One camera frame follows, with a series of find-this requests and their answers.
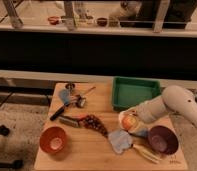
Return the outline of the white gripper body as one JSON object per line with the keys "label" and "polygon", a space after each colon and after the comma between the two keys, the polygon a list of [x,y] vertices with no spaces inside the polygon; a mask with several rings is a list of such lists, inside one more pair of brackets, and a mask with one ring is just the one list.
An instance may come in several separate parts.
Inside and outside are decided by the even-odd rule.
{"label": "white gripper body", "polygon": [[140,120],[146,124],[155,122],[157,120],[157,118],[155,117],[157,111],[154,105],[149,101],[140,103],[135,107],[135,110]]}

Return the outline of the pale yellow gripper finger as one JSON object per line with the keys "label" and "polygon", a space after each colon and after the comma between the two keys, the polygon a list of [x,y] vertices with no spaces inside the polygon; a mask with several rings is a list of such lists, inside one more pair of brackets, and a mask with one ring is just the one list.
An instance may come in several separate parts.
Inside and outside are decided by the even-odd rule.
{"label": "pale yellow gripper finger", "polygon": [[131,134],[147,130],[147,126],[139,119],[135,110],[121,111],[118,115],[118,121],[120,128]]}

